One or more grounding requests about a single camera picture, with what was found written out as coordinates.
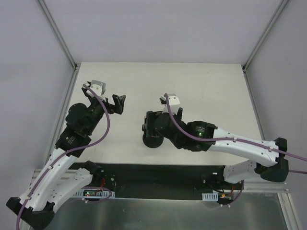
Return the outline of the black phone stand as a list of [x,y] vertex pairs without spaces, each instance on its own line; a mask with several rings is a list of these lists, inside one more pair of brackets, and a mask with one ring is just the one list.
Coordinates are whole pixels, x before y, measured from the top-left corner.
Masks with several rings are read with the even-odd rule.
[[158,148],[159,146],[162,145],[164,138],[162,136],[157,137],[157,138],[146,138],[144,135],[142,136],[142,141],[145,146],[149,148]]

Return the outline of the phone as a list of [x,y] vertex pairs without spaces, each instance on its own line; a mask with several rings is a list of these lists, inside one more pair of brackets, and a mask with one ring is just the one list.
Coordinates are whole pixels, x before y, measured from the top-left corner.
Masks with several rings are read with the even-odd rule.
[[162,114],[162,111],[147,111],[144,117],[144,123],[142,125],[143,135],[146,138],[157,138],[160,135],[154,128],[156,119]]

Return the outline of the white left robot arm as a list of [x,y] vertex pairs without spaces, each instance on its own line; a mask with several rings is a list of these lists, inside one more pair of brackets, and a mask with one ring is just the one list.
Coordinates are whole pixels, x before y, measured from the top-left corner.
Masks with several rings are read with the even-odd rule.
[[90,105],[73,104],[66,116],[66,127],[39,175],[19,197],[11,197],[6,206],[17,215],[16,226],[23,221],[35,230],[45,229],[55,213],[76,192],[86,186],[99,187],[102,169],[87,161],[68,180],[59,184],[63,174],[76,162],[86,148],[106,138],[110,130],[110,115],[122,114],[126,96],[113,95],[114,104],[104,97],[105,88],[97,84],[82,87]]

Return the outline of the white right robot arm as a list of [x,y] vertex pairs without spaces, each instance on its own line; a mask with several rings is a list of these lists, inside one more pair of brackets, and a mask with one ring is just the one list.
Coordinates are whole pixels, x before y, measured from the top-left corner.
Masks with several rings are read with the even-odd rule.
[[289,173],[289,162],[284,154],[287,151],[286,139],[249,139],[203,121],[184,123],[181,117],[182,109],[173,117],[162,113],[153,122],[153,131],[170,140],[177,149],[224,152],[246,159],[222,167],[222,172],[216,176],[219,188],[227,189],[232,184],[254,177],[269,182],[285,182]]

